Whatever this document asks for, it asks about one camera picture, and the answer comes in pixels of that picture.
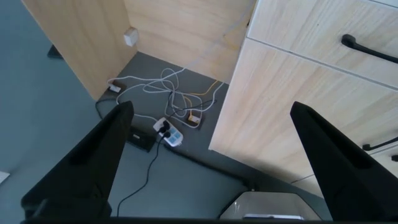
drawer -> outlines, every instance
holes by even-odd
[[[319,187],[317,178],[315,175],[311,175],[310,177],[304,178],[302,180],[296,181],[292,183],[293,186],[296,186],[300,189],[303,189],[311,194],[315,194],[319,197],[323,197],[321,188]]]
[[[398,64],[346,47],[341,37],[398,57],[398,9],[363,0],[259,0],[250,39],[398,88]]]
[[[398,155],[397,144],[391,145],[390,149],[378,152],[372,155],[372,157],[398,178],[398,162],[391,160],[391,157],[396,155]],[[321,188],[318,185],[318,181],[315,175],[311,175],[310,177],[293,182],[292,185],[312,194],[315,194],[319,197],[323,197]]]
[[[398,134],[398,93],[246,39],[210,149],[286,182],[313,174],[292,119],[314,108],[357,145]]]

white device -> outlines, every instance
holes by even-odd
[[[164,141],[166,141],[170,146],[175,147],[179,146],[182,143],[182,133],[172,125],[169,121],[166,120],[166,118],[160,118],[155,124],[154,124],[154,129],[158,132],[160,128],[162,128],[163,122],[166,121],[170,125],[170,129],[167,130],[170,133],[170,137],[164,138]]]
[[[136,29],[130,28],[124,33],[124,41],[128,46],[130,47],[134,46],[137,40],[138,40],[138,31]]]

black drawer handle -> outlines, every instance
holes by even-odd
[[[384,60],[388,60],[390,62],[398,63],[398,58],[391,57],[385,54],[382,54],[380,52],[377,52],[375,50],[369,49],[367,47],[364,47],[360,44],[356,43],[355,37],[349,34],[344,34],[341,38],[341,43],[351,49],[355,49],[364,53],[367,53],[369,55],[373,55],[379,58],[383,58]]]
[[[394,143],[394,142],[396,142],[396,141],[398,141],[398,137],[396,137],[396,138],[394,138],[394,139],[391,139],[390,141],[386,141],[386,142],[384,142],[384,143],[378,144],[377,146],[373,146],[373,147],[371,147],[370,144],[365,144],[365,145],[362,146],[362,149],[365,150],[365,151],[372,151],[372,150],[374,150],[374,149],[377,149],[377,148],[386,146],[386,145],[391,144],[391,143]]]

white power strip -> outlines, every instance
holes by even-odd
[[[166,121],[170,125],[170,129],[168,132],[170,133],[170,137],[164,138],[164,141],[166,141],[170,146],[175,147],[179,146],[182,143],[183,140],[183,135],[182,133],[172,125],[169,121],[166,120],[166,118],[160,118],[155,124],[154,124],[154,129],[158,132],[160,128],[162,128],[163,122]]]

white wall outlet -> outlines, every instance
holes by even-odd
[[[130,28],[124,33],[124,41],[130,47],[134,46],[138,40],[138,31],[135,28]]]

